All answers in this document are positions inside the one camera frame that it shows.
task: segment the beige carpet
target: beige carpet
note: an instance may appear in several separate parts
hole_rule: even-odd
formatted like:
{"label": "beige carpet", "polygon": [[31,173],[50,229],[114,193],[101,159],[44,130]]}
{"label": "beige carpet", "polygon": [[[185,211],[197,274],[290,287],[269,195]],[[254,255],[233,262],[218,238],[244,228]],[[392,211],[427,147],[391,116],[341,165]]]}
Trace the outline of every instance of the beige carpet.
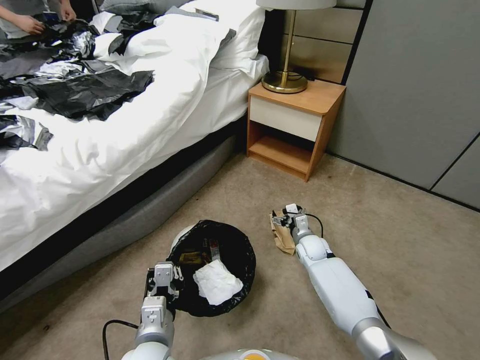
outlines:
{"label": "beige carpet", "polygon": [[[177,314],[177,360],[243,347],[303,359],[360,359],[297,259],[274,246],[268,213],[291,202],[323,220],[331,248],[394,329],[439,359],[478,359],[479,213],[330,156],[303,183],[242,154],[154,233],[1,314],[0,358],[102,359],[104,322],[139,321],[146,269],[165,259],[185,226],[213,219],[249,236],[255,281],[248,298],[228,314]],[[111,359],[119,360],[133,346],[135,331],[120,325],[109,330]]]}

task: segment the nightstand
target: nightstand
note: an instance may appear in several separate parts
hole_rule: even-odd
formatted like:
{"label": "nightstand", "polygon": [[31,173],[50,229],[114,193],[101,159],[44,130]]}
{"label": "nightstand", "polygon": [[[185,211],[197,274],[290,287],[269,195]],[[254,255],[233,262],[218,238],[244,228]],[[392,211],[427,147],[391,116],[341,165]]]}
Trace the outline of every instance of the nightstand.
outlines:
{"label": "nightstand", "polygon": [[305,91],[280,94],[261,83],[248,92],[246,155],[305,182],[330,138],[345,86],[309,81]]}

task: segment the table lamp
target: table lamp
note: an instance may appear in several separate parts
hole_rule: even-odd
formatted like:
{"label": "table lamp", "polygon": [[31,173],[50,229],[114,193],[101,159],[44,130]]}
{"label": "table lamp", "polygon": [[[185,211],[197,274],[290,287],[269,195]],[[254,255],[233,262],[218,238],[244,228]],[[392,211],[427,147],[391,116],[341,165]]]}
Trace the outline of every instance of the table lamp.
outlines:
{"label": "table lamp", "polygon": [[288,43],[286,45],[285,64],[283,71],[270,71],[262,79],[261,83],[267,90],[282,94],[300,93],[307,88],[307,79],[289,72],[290,50],[294,37],[295,15],[297,10],[316,10],[333,8],[337,0],[256,0],[256,4],[266,9],[292,10],[290,12],[290,30],[288,31]]}

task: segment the brass lamp base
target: brass lamp base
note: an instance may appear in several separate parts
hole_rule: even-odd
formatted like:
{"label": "brass lamp base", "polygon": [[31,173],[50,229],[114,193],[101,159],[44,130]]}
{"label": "brass lamp base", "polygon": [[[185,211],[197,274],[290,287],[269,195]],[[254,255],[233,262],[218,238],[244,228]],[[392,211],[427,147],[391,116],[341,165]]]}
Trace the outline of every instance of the brass lamp base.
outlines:
{"label": "brass lamp base", "polygon": [[280,94],[300,93],[307,88],[308,81],[304,76],[289,71],[282,82],[282,75],[282,71],[271,71],[261,79],[261,84],[265,89]]}

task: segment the person's arm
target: person's arm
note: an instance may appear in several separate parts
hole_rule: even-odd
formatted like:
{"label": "person's arm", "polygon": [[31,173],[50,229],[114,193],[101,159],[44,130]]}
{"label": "person's arm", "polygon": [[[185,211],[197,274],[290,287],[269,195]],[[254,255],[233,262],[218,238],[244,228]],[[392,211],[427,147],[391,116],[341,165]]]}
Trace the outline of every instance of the person's arm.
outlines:
{"label": "person's arm", "polygon": [[24,32],[32,35],[40,35],[45,30],[45,26],[33,17],[28,15],[18,15],[1,5],[0,18],[7,20],[22,29]]}
{"label": "person's arm", "polygon": [[77,14],[70,5],[70,0],[58,0],[60,2],[61,18],[65,21],[72,21],[77,18]]}

